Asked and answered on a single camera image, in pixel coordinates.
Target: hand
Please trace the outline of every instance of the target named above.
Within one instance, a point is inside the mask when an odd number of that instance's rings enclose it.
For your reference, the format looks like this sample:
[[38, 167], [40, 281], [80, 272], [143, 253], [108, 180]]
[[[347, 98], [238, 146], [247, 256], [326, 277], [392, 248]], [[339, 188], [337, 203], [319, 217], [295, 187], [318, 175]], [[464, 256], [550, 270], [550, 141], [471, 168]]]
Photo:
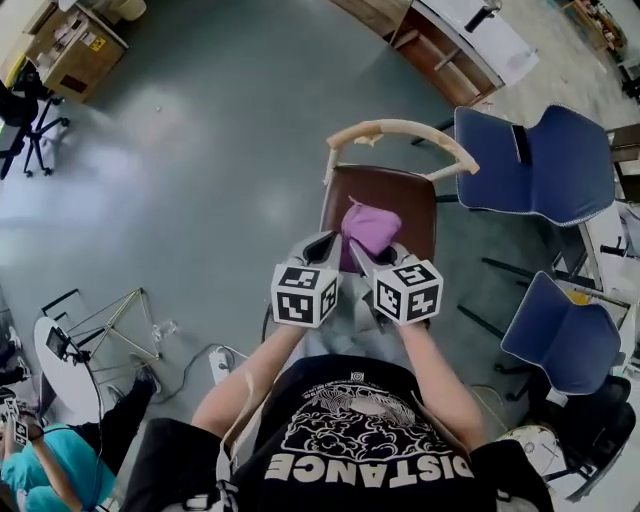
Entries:
[[22, 417], [22, 421], [27, 424], [27, 437], [29, 441], [33, 441], [44, 435], [44, 430], [38, 423], [38, 420], [33, 416], [25, 415]]

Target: cable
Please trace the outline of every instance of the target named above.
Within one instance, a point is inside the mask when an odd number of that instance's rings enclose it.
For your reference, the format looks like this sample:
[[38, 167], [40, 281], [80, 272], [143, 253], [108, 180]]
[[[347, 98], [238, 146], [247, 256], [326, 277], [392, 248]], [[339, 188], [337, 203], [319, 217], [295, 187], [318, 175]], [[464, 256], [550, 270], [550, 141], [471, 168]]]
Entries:
[[245, 359], [247, 358], [247, 356], [245, 356], [242, 352], [238, 352], [236, 349], [228, 347], [227, 345], [222, 345], [220, 343], [209, 343], [208, 345], [206, 345], [202, 350], [200, 350], [195, 356], [193, 356], [191, 358], [191, 361], [189, 361], [189, 363], [187, 364], [187, 366], [184, 367], [184, 370], [182, 372], [182, 384], [180, 384], [180, 387], [178, 389], [176, 389], [173, 393], [171, 393], [169, 396], [164, 397], [162, 400], [157, 400], [155, 402], [151, 402], [151, 405], [164, 405], [166, 404], [169, 400], [172, 400], [173, 398], [175, 398], [187, 385], [187, 377], [189, 376], [189, 370], [191, 369], [191, 367], [193, 366], [193, 364], [200, 358], [202, 357], [209, 349], [213, 348], [213, 347], [218, 347], [217, 350], [227, 350], [229, 352], [229, 355], [231, 356], [231, 365], [230, 365], [230, 370], [232, 370], [235, 367], [236, 364], [236, 358], [233, 355], [234, 352], [242, 357], [244, 357]]
[[500, 426], [504, 429], [505, 432], [508, 432], [509, 429], [506, 427], [506, 425], [504, 424], [504, 422], [502, 421], [502, 419], [498, 416], [498, 414], [491, 408], [489, 407], [489, 405], [487, 404], [487, 402], [485, 402], [482, 397], [480, 396], [480, 394], [476, 391], [477, 389], [486, 389], [487, 391], [491, 391], [494, 395], [496, 395], [496, 397], [498, 398], [498, 403], [500, 404], [500, 406], [502, 406], [502, 408], [504, 409], [504, 403], [502, 402], [502, 397], [500, 396], [500, 393], [498, 393], [495, 389], [493, 389], [491, 386], [485, 386], [484, 384], [471, 384], [469, 386], [469, 388], [471, 389], [471, 391], [473, 392], [474, 395], [476, 395], [476, 397], [478, 398], [478, 400], [480, 400], [480, 402], [482, 402], [482, 405], [484, 405], [487, 410], [489, 411], [489, 413], [491, 414], [491, 416], [493, 416], [495, 418], [495, 420], [500, 424]]
[[273, 304], [269, 303], [267, 310], [264, 313], [264, 319], [262, 320], [262, 335], [260, 336], [260, 343], [264, 343], [267, 339], [267, 327], [269, 326], [269, 320], [273, 316]]
[[[74, 348], [76, 353], [80, 354], [80, 348], [73, 341], [71, 336], [64, 335], [64, 338], [67, 339], [69, 344]], [[96, 469], [95, 475], [93, 478], [93, 491], [91, 492], [91, 506], [89, 510], [94, 510], [98, 505], [98, 499], [100, 498], [100, 489], [98, 488], [98, 480], [102, 480], [102, 465], [100, 464], [102, 460], [102, 451], [104, 450], [104, 443], [102, 438], [102, 415], [104, 412], [104, 403], [102, 402], [102, 395], [100, 394], [100, 389], [98, 388], [98, 383], [96, 382], [96, 378], [93, 376], [93, 372], [89, 367], [89, 363], [87, 361], [82, 361], [82, 364], [86, 367], [89, 376], [91, 377], [91, 382], [93, 383], [93, 387], [96, 390], [96, 396], [98, 397], [98, 433], [100, 435], [100, 452], [98, 453], [98, 458], [96, 459]]]

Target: pink cloth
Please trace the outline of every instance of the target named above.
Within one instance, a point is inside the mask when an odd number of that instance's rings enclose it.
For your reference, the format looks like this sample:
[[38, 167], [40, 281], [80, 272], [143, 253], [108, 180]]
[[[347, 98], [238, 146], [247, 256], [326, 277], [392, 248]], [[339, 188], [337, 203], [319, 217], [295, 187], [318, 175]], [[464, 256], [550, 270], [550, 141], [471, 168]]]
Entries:
[[376, 257], [391, 245], [393, 237], [402, 227], [402, 221], [395, 213], [367, 206], [353, 199], [351, 201], [353, 206], [342, 219], [340, 270], [344, 272], [358, 271], [349, 252], [351, 239], [360, 242], [369, 255]]

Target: gray floor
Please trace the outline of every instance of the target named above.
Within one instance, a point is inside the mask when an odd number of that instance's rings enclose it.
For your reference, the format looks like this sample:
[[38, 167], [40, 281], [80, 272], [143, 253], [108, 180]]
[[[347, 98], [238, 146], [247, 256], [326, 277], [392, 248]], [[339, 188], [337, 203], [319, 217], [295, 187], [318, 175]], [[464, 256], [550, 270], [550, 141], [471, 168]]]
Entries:
[[[73, 124], [50, 147], [55, 174], [28, 180], [16, 163], [5, 181], [0, 285], [34, 365], [32, 331], [44, 303], [78, 287], [82, 295], [67, 307], [74, 321], [144, 287], [154, 319], [181, 327], [156, 365], [170, 391], [207, 343], [243, 352], [258, 344], [275, 263], [318, 225], [325, 138], [365, 119], [435, 124], [451, 108], [328, 1], [149, 4], [129, 36], [131, 50], [89, 105], [63, 105]], [[448, 163], [399, 137], [345, 159], [420, 172]], [[548, 263], [545, 249], [528, 219], [458, 205], [438, 213], [435, 264], [445, 304], [433, 333], [466, 382], [504, 393], [521, 380], [492, 373], [503, 358], [498, 340], [455, 305], [506, 327], [523, 289], [479, 258], [535, 270]], [[136, 315], [123, 332], [144, 339]], [[100, 362], [127, 352], [115, 341]], [[188, 418], [212, 385], [205, 357], [184, 392], [150, 414]]]

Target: blue shirt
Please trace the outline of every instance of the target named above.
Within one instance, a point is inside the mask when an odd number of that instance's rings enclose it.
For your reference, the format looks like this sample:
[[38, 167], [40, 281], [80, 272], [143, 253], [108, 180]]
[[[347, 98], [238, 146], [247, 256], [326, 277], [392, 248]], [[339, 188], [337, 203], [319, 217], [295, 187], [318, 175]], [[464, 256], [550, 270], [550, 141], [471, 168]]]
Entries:
[[[102, 503], [111, 493], [115, 476], [100, 460], [84, 439], [64, 425], [47, 427], [44, 437], [58, 464], [66, 473], [71, 487], [85, 508]], [[21, 453], [14, 453], [2, 466], [2, 480], [10, 487], [14, 499], [20, 489], [27, 492], [26, 510], [29, 512], [62, 512], [68, 508], [58, 498], [49, 479], [28, 443]]]

